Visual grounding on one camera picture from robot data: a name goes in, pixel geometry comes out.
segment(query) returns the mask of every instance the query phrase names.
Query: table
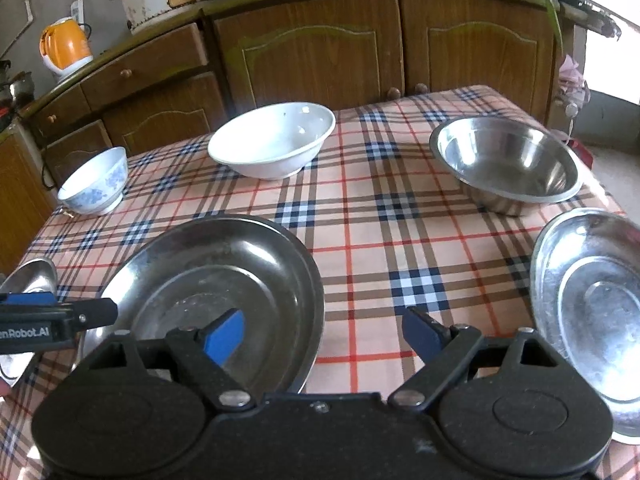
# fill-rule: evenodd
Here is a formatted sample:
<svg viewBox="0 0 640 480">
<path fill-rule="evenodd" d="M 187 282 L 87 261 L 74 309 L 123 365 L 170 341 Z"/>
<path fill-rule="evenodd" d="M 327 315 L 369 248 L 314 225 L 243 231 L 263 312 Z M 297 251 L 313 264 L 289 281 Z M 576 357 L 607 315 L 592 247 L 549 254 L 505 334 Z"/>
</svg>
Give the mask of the table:
<svg viewBox="0 0 640 480">
<path fill-rule="evenodd" d="M 324 335 L 306 390 L 386 396 L 421 366 L 401 336 L 405 306 L 427 303 L 447 326 L 466 322 L 487 335 L 530 326 L 529 260 L 540 229 L 578 206 L 620 212 L 590 172 L 574 199 L 529 216 L 478 209 L 428 149 L 437 124 L 465 114 L 538 125 L 485 86 L 342 110 L 318 158 L 284 181 L 216 165 L 208 136 L 179 142 L 130 159 L 125 198 L 112 214 L 70 219 L 55 211 L 25 259 L 52 258 L 63 298 L 92 298 L 172 226 L 223 211 L 274 220 L 309 248 L 324 284 Z M 73 358 L 47 353 L 0 404 L 2 478 L 41 478 L 31 414 Z M 640 447 L 613 443 L 599 474 L 640 480 L 639 457 Z"/>
</svg>

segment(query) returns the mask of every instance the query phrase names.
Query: metal screw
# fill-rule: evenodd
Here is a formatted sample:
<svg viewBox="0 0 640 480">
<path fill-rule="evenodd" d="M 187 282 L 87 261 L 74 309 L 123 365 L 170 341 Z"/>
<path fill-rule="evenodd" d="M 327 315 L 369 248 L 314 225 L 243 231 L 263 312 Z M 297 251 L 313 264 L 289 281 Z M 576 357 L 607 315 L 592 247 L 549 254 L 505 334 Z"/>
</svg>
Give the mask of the metal screw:
<svg viewBox="0 0 640 480">
<path fill-rule="evenodd" d="M 311 403 L 311 407 L 316 410 L 316 413 L 328 413 L 329 405 L 326 402 L 322 402 L 322 400 L 316 400 L 316 402 Z"/>
<path fill-rule="evenodd" d="M 251 395 L 244 390 L 227 390 L 218 397 L 220 404 L 229 408 L 242 408 L 251 401 Z"/>
<path fill-rule="evenodd" d="M 405 408 L 420 406 L 425 400 L 424 395 L 415 390 L 400 390 L 394 394 L 394 402 Z"/>
</svg>

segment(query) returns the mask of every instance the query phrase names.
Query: stainless steel plate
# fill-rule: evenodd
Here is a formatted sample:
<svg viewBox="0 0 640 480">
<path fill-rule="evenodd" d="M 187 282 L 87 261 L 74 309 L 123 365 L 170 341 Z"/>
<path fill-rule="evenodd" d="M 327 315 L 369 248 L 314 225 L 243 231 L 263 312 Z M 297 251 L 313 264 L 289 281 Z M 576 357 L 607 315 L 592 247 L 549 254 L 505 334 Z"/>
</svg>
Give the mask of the stainless steel plate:
<svg viewBox="0 0 640 480">
<path fill-rule="evenodd" d="M 0 294 L 22 292 L 58 293 L 58 274 L 48 258 L 36 258 L 18 267 L 0 285 Z M 9 354 L 0 356 L 0 380 L 13 387 L 34 364 L 35 354 Z"/>
<path fill-rule="evenodd" d="M 126 262 L 101 296 L 118 304 L 118 320 L 86 333 L 81 358 L 116 330 L 161 338 L 238 308 L 244 341 L 225 369 L 256 396 L 300 390 L 324 323 L 320 274 L 304 245 L 250 216 L 218 215 L 170 229 Z"/>
<path fill-rule="evenodd" d="M 640 444 L 640 228 L 563 213 L 540 233 L 530 277 L 538 330 L 609 405 L 613 439 Z"/>
</svg>

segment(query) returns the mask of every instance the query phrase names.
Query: drawer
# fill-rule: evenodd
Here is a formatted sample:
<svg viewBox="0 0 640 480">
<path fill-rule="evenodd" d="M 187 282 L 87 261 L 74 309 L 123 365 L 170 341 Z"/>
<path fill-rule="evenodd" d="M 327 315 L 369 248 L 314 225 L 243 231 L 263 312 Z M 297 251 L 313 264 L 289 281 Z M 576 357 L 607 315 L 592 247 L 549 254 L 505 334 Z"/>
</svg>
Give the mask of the drawer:
<svg viewBox="0 0 640 480">
<path fill-rule="evenodd" d="M 205 72 L 121 103 L 102 120 L 113 143 L 137 155 L 208 134 L 227 116 L 216 76 Z"/>
<path fill-rule="evenodd" d="M 195 23 L 172 30 L 114 59 L 80 83 L 91 110 L 208 63 Z"/>
<path fill-rule="evenodd" d="M 45 162 L 53 180 L 62 186 L 86 161 L 111 148 L 102 121 L 95 121 L 47 146 Z"/>
<path fill-rule="evenodd" d="M 70 126 L 90 113 L 91 109 L 78 84 L 53 99 L 32 117 L 31 122 L 45 139 L 51 139 L 67 133 Z"/>
</svg>

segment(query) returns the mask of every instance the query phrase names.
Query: stainless steel bowl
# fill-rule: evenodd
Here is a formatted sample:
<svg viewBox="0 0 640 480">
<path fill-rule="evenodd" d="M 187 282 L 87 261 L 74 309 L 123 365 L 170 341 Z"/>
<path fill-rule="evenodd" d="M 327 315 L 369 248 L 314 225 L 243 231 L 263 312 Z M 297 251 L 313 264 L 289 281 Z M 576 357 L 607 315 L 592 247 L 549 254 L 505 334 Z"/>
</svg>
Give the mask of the stainless steel bowl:
<svg viewBox="0 0 640 480">
<path fill-rule="evenodd" d="M 26 262 L 15 269 L 0 286 L 0 294 L 50 292 L 55 296 L 57 291 L 58 274 L 53 262 L 48 258 L 35 258 Z M 33 352 L 0 355 L 0 381 L 13 388 L 35 364 Z"/>
<path fill-rule="evenodd" d="M 505 215 L 568 200 L 582 185 L 578 158 L 565 144 L 510 119 L 443 123 L 431 134 L 430 147 L 471 200 Z"/>
<path fill-rule="evenodd" d="M 540 233 L 530 278 L 538 330 L 607 403 L 613 439 L 640 444 L 640 227 L 563 213 Z"/>
</svg>

